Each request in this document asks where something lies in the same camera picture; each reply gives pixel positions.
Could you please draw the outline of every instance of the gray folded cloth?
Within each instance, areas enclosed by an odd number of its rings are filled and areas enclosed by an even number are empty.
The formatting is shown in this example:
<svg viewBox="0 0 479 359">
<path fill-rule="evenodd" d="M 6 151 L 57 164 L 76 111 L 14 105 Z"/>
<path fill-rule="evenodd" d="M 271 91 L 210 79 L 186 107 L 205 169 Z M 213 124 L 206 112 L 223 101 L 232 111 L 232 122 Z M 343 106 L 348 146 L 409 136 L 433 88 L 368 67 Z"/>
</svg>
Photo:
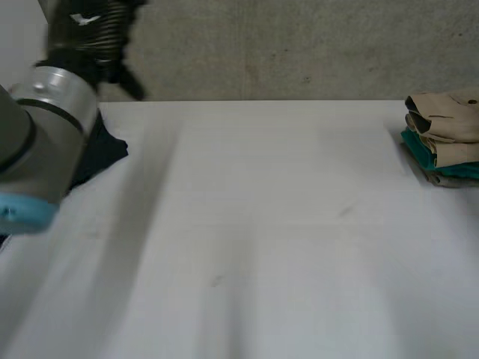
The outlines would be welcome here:
<svg viewBox="0 0 479 359">
<path fill-rule="evenodd" d="M 428 182 L 436 185 L 438 187 L 445 188 L 473 188 L 479 187 L 479 179 L 472 178 L 459 178 L 459 177 L 447 177 L 437 171 L 428 171 L 424 170 L 418 163 L 417 159 L 414 157 L 412 152 L 405 144 L 401 144 L 403 150 L 411 157 L 414 163 L 421 169 L 422 173 L 425 175 Z"/>
</svg>

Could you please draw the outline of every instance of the dark cloth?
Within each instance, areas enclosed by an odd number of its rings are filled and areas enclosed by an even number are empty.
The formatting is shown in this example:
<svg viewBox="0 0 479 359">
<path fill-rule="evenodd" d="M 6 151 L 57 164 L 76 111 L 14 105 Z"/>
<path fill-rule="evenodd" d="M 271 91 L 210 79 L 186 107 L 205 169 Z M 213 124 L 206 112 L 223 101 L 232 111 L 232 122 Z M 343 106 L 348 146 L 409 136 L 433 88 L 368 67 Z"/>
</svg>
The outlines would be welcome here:
<svg viewBox="0 0 479 359">
<path fill-rule="evenodd" d="M 128 156 L 128 145 L 118 140 L 110 133 L 103 123 L 101 113 L 91 132 L 82 160 L 73 176 L 70 190 L 86 183 L 98 173 L 109 168 L 114 163 Z"/>
</svg>

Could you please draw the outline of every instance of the beige folded shirt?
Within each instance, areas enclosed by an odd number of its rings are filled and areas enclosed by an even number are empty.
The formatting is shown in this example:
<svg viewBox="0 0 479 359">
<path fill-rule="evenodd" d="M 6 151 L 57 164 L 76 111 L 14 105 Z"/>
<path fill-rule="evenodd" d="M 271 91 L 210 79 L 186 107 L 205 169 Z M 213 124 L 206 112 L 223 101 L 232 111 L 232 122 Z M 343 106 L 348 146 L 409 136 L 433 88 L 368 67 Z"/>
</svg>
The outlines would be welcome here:
<svg viewBox="0 0 479 359">
<path fill-rule="evenodd" d="M 414 132 L 418 132 L 411 116 L 406 115 L 407 126 Z M 437 155 L 434 165 L 437 168 L 459 165 L 466 162 L 479 162 L 479 144 L 445 143 L 435 138 L 424 137 L 419 134 L 421 142 Z"/>
<path fill-rule="evenodd" d="M 479 142 L 479 88 L 421 93 L 406 101 L 418 133 L 442 142 Z"/>
</svg>

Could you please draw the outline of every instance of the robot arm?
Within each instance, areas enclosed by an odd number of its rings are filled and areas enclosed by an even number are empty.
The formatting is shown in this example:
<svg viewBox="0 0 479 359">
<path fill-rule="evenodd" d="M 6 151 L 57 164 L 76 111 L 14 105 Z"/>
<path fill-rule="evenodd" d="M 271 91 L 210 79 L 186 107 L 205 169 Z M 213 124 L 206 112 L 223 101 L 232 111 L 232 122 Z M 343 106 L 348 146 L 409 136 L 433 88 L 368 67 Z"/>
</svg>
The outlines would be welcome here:
<svg viewBox="0 0 479 359">
<path fill-rule="evenodd" d="M 144 96 L 123 65 L 142 3 L 62 0 L 48 58 L 11 96 L 0 88 L 0 234 L 38 233 L 51 224 L 94 126 L 101 81 Z"/>
</svg>

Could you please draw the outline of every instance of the concrete wall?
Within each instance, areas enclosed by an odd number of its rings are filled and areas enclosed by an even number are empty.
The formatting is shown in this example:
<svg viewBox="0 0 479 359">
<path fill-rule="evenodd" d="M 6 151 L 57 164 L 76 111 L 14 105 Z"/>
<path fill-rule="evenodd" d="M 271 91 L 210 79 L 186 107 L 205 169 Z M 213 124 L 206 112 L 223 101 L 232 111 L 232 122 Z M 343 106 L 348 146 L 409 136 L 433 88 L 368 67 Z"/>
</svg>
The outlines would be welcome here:
<svg viewBox="0 0 479 359">
<path fill-rule="evenodd" d="M 402 99 L 479 82 L 479 1 L 150 0 L 139 20 L 129 62 L 150 100 Z"/>
</svg>

